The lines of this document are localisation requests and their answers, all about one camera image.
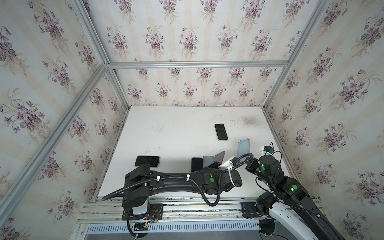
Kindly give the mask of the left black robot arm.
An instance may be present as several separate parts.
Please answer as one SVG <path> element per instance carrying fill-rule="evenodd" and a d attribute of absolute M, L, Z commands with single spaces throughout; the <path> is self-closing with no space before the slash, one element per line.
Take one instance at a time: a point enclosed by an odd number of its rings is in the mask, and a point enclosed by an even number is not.
<path fill-rule="evenodd" d="M 171 192 L 199 194 L 208 206 L 215 207 L 223 192 L 240 188 L 242 184 L 237 170 L 202 168 L 190 173 L 169 174 L 153 171 L 150 165 L 144 164 L 126 174 L 124 189 L 117 196 L 123 198 L 122 207 L 126 212 L 144 205 L 150 196 Z"/>

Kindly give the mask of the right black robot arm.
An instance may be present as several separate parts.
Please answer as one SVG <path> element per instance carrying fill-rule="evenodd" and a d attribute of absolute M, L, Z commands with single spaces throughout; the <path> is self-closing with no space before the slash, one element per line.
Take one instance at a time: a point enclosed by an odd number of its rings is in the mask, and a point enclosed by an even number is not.
<path fill-rule="evenodd" d="M 298 180 L 286 176 L 281 162 L 273 155 L 263 155 L 256 159 L 252 154 L 246 154 L 242 158 L 246 170 L 256 176 L 256 182 L 263 182 L 268 187 L 253 207 L 244 209 L 244 213 L 272 218 L 298 240 L 343 239 L 304 186 Z"/>

